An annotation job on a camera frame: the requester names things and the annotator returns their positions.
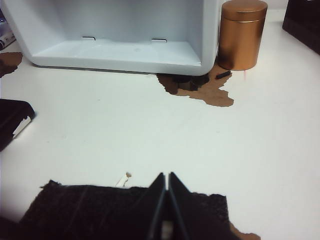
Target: white floor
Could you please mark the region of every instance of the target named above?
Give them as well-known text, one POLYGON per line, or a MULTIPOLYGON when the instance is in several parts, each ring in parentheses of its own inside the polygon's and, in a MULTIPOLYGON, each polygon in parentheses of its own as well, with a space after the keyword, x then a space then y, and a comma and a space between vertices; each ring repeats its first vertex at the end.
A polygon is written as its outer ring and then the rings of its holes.
MULTIPOLYGON (((268 12, 256 67, 223 87, 231 107, 165 92, 154 74, 46 69, 23 59, 3 98, 37 117, 2 152, 1 214, 19 220, 40 186, 148 186, 176 172, 227 195, 231 221, 264 240, 320 237, 320 56, 268 12)), ((15 44, 8 50, 19 50, 15 44)))

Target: white plastic bin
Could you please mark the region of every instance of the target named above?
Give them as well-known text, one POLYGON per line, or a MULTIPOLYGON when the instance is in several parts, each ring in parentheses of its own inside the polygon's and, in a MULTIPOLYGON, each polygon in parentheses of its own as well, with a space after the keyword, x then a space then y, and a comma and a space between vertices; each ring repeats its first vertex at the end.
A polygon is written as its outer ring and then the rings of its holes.
POLYGON ((219 0, 2 0, 24 55, 45 67, 203 75, 219 0))

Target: black case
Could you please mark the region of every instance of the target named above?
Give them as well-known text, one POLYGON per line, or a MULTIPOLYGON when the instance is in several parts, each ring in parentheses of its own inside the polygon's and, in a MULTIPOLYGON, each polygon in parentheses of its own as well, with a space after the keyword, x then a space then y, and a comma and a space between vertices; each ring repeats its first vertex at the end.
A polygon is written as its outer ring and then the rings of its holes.
POLYGON ((320 0, 289 0, 282 28, 320 54, 320 0))
POLYGON ((12 141, 13 132, 23 119, 35 117, 29 103, 18 100, 0 99, 0 152, 12 141))

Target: brown stain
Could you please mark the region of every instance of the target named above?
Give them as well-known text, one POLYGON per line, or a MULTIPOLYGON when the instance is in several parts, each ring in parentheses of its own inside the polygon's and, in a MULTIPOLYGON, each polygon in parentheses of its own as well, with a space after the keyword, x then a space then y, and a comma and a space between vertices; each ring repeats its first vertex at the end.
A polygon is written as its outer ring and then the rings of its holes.
POLYGON ((0 78, 13 73, 21 63, 22 56, 21 52, 0 53, 0 78))
POLYGON ((261 240, 261 238, 254 233, 242 233, 230 222, 230 230, 241 240, 261 240))
POLYGON ((189 96, 191 99, 203 100, 208 105, 216 107, 230 107, 234 104, 234 100, 228 97, 227 91, 220 88, 232 74, 216 79, 217 75, 226 71, 215 63, 212 70, 204 76, 157 74, 157 77, 165 91, 172 95, 189 96))

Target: black fabric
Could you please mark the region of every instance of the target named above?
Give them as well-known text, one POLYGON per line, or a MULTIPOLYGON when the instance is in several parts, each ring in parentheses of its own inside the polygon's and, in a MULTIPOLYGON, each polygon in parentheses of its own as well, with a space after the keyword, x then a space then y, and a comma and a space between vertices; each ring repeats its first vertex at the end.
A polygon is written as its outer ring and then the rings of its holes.
MULTIPOLYGON (((51 180, 30 205, 20 225, 61 240, 111 239, 108 233, 114 221, 127 216, 147 190, 143 187, 122 189, 61 185, 51 180)), ((229 228, 225 196, 193 193, 192 197, 205 212, 214 215, 225 228, 229 228)))

